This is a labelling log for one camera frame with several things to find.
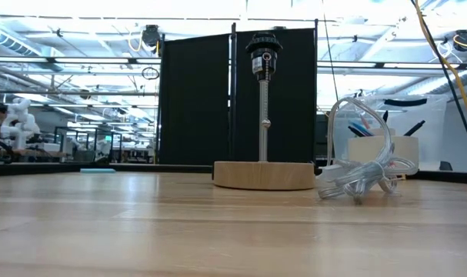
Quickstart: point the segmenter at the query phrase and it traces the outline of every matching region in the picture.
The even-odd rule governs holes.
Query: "black partition panel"
[[[268,160],[310,162],[314,155],[314,29],[272,31],[283,46],[269,83]],[[235,160],[259,160],[259,84],[245,47],[254,32],[237,34]]]
[[[159,163],[212,165],[228,158],[229,36],[166,42]]]

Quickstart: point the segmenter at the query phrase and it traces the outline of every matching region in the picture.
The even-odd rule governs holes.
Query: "lamp base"
[[[313,189],[314,165],[292,162],[215,162],[213,182],[231,189]]]

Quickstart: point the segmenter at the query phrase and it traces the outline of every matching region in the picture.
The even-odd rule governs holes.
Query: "ceiling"
[[[405,0],[167,0],[131,4],[92,0],[0,1],[0,29],[22,44],[37,49],[40,55],[68,57],[155,57],[149,49],[138,51],[141,30],[158,25],[170,40],[229,33],[233,22],[238,31],[286,28],[312,28],[314,18],[327,19],[319,29],[319,60],[329,60],[329,45],[334,61],[362,62],[437,62],[426,44],[415,9]],[[435,40],[451,38],[455,30],[467,29],[467,0],[421,0],[425,19]],[[60,30],[62,38],[56,32]],[[467,62],[467,52],[451,50],[448,60]],[[0,45],[0,55],[19,55]],[[124,116],[113,108],[69,108],[75,114],[101,115],[112,121],[154,122],[159,79],[140,76],[144,65],[65,65],[55,74],[50,69],[18,63],[0,63],[0,89],[45,91],[52,85],[62,94],[50,95],[50,103],[147,105]],[[21,74],[25,79],[13,75]],[[318,103],[328,108],[335,102],[335,86],[330,71],[320,71]],[[436,75],[400,70],[394,75],[345,70],[336,72],[338,94],[393,94],[405,92],[410,85],[425,82]],[[92,93],[91,99],[66,92]],[[96,95],[115,92],[115,95]],[[68,112],[64,115],[74,117]]]

